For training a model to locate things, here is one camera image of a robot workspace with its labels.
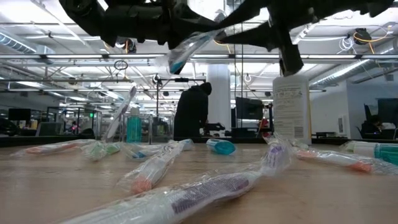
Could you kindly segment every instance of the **pipe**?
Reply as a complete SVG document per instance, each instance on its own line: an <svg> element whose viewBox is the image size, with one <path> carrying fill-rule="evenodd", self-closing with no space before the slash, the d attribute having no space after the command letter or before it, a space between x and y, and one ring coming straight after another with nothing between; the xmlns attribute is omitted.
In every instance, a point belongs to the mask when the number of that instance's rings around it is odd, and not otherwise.
<svg viewBox="0 0 398 224"><path fill-rule="evenodd" d="M4 29L0 29L0 44L12 48L22 54L36 53L35 47L29 46L28 43L25 43L23 40L19 40L17 36Z"/></svg>
<svg viewBox="0 0 398 224"><path fill-rule="evenodd" d="M394 38L394 40L383 44L382 46L376 49L377 55L385 55L388 56L390 54L398 53L398 37ZM347 78L351 78L359 73L370 70L374 67L378 66L375 60L366 59L366 60L358 60L355 63L351 63L348 65L339 65L327 72L323 75L320 75L316 78L316 80L310 83L310 87L314 86L327 86L331 84L336 84L340 81L346 80Z"/></svg>
<svg viewBox="0 0 398 224"><path fill-rule="evenodd" d="M113 67L114 62L54 62L52 64L41 63L23 63L24 67ZM129 62L130 66L154 66L153 63L148 62Z"/></svg>
<svg viewBox="0 0 398 224"><path fill-rule="evenodd" d="M388 69L387 71L381 71L381 72L379 72L377 74L372 75L371 77L365 77L365 78L361 78L359 80L353 81L353 84L363 83L363 82L372 80L374 78L379 78L381 76L391 74L391 73L396 72L396 71L398 71L398 68L391 68L391 69Z"/></svg>
<svg viewBox="0 0 398 224"><path fill-rule="evenodd" d="M48 11L45 8L45 4L43 4L42 2L37 2L36 0L30 0L33 4L35 4L35 6L37 6L38 8L40 8L41 10L43 10L44 12L46 12L48 15L52 16L57 22L58 24L63 27L66 31L68 31L68 33L70 33L72 36L76 37L76 39L78 39L83 45L87 46L88 48L90 48L91 50L93 50L94 52L96 52L96 50L94 50L90 44L88 44L86 41L84 41L82 38L80 38L76 33L74 33L74 31L72 31L69 27L67 27L60 19L58 19L57 16L53 15L50 11Z"/></svg>
<svg viewBox="0 0 398 224"><path fill-rule="evenodd" d="M55 82L132 82L131 80L100 80L100 79L90 79L90 80L66 80L66 79L52 79L52 80L20 80L20 79L0 79L0 82L43 82L43 83L55 83Z"/></svg>

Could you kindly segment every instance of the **plastic wrapper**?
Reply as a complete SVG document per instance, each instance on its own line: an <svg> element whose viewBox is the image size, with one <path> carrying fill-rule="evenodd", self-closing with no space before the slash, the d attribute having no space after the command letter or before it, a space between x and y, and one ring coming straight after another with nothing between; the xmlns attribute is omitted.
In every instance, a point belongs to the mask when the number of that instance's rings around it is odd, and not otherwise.
<svg viewBox="0 0 398 224"><path fill-rule="evenodd" d="M193 141L191 139L186 139L181 142L184 142L183 151L192 150L194 148ZM128 158L131 159L143 159L153 156L154 154L160 152L165 148L167 144L158 144L158 145L139 145L139 144L129 144L125 143L125 146L122 147L122 152Z"/></svg>
<svg viewBox="0 0 398 224"><path fill-rule="evenodd" d="M120 151L123 142L105 143L95 141L91 144L81 147L84 158L90 161L99 161L107 155L112 155Z"/></svg>
<svg viewBox="0 0 398 224"><path fill-rule="evenodd" d="M233 143L221 139L209 139L206 142L206 146L208 149L221 155L231 155L236 150Z"/></svg>
<svg viewBox="0 0 398 224"><path fill-rule="evenodd" d="M112 123L109 125L108 129L106 130L105 134L102 137L104 142L113 142L113 137L118 130L119 124L122 121L122 116L125 114L127 109L129 108L131 100L135 97L137 93L137 88L132 85L129 90L129 96L123 100L122 104L118 108L116 112L116 116L112 120Z"/></svg>
<svg viewBox="0 0 398 224"><path fill-rule="evenodd" d="M245 194L261 176L278 174L290 164L289 151L285 144L274 142L260 162L236 166L222 174L214 170L189 184L161 187L118 200L64 223L180 223L209 204Z"/></svg>
<svg viewBox="0 0 398 224"><path fill-rule="evenodd" d="M219 22L222 19L224 19L224 15L219 13L215 21ZM222 31L220 29L205 33L193 33L168 54L156 58L155 64L161 67L168 67L171 74L179 74L186 62L210 41L214 40Z"/></svg>
<svg viewBox="0 0 398 224"><path fill-rule="evenodd" d="M163 149L143 162L139 167L122 177L117 186L131 194L139 194L152 189L162 180L174 159L183 151L187 142L170 142Z"/></svg>
<svg viewBox="0 0 398 224"><path fill-rule="evenodd" d="M339 148L342 151L354 152L354 147L357 142L364 143L363 141L349 141L349 142L346 142L346 143L342 144L341 146L339 146Z"/></svg>
<svg viewBox="0 0 398 224"><path fill-rule="evenodd" d="M76 149L76 148L85 146L87 144L91 144L93 142L95 142L94 139L78 139L78 140L72 140L72 141L66 141L66 142L58 142L58 143L54 143L54 144L46 144L46 145L42 145L42 146L35 146L35 147L30 147L27 149L20 150L11 156L23 156L26 154L47 155L47 154L63 152L63 151L71 150L71 149Z"/></svg>
<svg viewBox="0 0 398 224"><path fill-rule="evenodd" d="M297 158L325 162L368 174L398 175L398 166L380 159L335 151L296 150Z"/></svg>

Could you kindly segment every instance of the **toothbrush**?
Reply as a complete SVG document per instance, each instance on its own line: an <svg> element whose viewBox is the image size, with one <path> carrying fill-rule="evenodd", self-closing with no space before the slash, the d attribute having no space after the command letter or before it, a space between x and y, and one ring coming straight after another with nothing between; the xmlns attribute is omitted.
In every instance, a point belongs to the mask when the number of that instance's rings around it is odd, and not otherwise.
<svg viewBox="0 0 398 224"><path fill-rule="evenodd" d="M329 164L347 167L368 174L398 175L398 166L380 159L359 156L356 154L344 154L335 151L297 150L299 159L314 159Z"/></svg>
<svg viewBox="0 0 398 224"><path fill-rule="evenodd" d="M191 139L185 139L181 142L185 143L183 151L192 150L194 147L193 141ZM143 146L138 144L124 143L121 149L128 158L142 159L157 154L158 152L163 150L165 146L165 144Z"/></svg>
<svg viewBox="0 0 398 224"><path fill-rule="evenodd" d="M189 184L161 187L113 202L63 223L74 224L174 224L205 206L239 197L251 190L263 175L273 176L290 164L290 147L272 144L259 163L236 167L234 172L203 174Z"/></svg>
<svg viewBox="0 0 398 224"><path fill-rule="evenodd" d="M174 159L183 151L184 142L171 142L133 171L122 177L117 186L139 194L152 189L165 175Z"/></svg>
<svg viewBox="0 0 398 224"><path fill-rule="evenodd" d="M56 152L62 152L67 149L82 147L87 144L91 144L92 142L95 142L95 140L94 139L79 139L79 140L72 140L72 141L66 141L66 142L58 142L55 144L46 144L43 146L35 146L35 147L23 149L19 152L16 152L12 156L21 156L23 154L46 155L46 154L51 154L51 153L56 153Z"/></svg>
<svg viewBox="0 0 398 224"><path fill-rule="evenodd" d="M122 122L122 115L127 111L129 108L131 100L135 97L137 93L137 88L136 86L132 86L129 90L129 96L123 100L122 104L118 108L118 111L116 112L116 116L114 117L111 125L109 125L108 129L106 130L102 141L104 142L113 142L113 137L116 134L116 131L118 130L120 122Z"/></svg>

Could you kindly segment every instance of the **wooden table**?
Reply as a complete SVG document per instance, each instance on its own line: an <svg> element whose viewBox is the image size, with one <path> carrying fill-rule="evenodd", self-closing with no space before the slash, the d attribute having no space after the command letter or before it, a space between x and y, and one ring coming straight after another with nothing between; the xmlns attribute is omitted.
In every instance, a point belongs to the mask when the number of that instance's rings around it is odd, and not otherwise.
<svg viewBox="0 0 398 224"><path fill-rule="evenodd" d="M186 182L227 164L256 161L267 148L238 147L235 156L220 156L197 144L176 159L160 186ZM95 163L84 160L79 151L22 159L6 156L16 150L0 151L0 223L54 222L123 198L126 194L114 185L139 164L122 153ZM396 176L295 161L282 176L262 178L246 195L207 208L184 223L397 223L397 192Z"/></svg>

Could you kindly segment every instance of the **office chair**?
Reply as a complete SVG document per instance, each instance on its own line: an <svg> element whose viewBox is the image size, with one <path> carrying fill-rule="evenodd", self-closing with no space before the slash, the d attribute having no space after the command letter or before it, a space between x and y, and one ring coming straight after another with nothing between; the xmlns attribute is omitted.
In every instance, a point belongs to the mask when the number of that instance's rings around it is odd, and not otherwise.
<svg viewBox="0 0 398 224"><path fill-rule="evenodd" d="M392 138L392 140L397 139L397 131L398 131L398 128L396 128L396 131L394 131L394 137Z"/></svg>
<svg viewBox="0 0 398 224"><path fill-rule="evenodd" d="M62 134L63 123L57 122L40 122L37 127L36 137L37 136L55 136Z"/></svg>
<svg viewBox="0 0 398 224"><path fill-rule="evenodd" d="M362 131L360 130L360 128L357 126L355 126L355 128L358 130L359 134L361 135L361 139L363 139Z"/></svg>

